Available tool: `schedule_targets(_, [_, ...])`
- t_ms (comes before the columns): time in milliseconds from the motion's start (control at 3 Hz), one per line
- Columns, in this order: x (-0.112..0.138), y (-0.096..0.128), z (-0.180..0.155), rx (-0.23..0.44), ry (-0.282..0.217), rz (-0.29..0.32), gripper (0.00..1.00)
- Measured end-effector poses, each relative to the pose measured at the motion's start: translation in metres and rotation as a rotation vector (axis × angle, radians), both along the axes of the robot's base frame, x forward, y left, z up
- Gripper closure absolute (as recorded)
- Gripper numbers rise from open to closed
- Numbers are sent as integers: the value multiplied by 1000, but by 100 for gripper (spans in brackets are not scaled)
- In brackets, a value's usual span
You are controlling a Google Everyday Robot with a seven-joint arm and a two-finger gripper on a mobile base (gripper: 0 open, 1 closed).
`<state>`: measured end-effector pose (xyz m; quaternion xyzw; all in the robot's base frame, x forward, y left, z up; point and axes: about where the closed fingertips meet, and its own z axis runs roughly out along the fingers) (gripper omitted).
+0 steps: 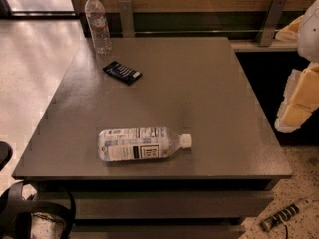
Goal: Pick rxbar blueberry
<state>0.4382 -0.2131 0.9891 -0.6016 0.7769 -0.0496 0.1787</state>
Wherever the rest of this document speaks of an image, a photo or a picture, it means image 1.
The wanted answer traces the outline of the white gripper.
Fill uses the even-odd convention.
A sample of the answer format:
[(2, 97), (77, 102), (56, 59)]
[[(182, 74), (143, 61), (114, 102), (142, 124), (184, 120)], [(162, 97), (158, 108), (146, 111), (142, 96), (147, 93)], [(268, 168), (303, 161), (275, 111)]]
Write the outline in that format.
[(289, 75), (284, 100), (280, 104), (275, 129), (291, 133), (300, 127), (319, 108), (319, 0), (303, 16), (279, 30), (275, 39), (295, 42), (298, 34), (298, 54), (310, 62), (303, 71), (293, 69)]

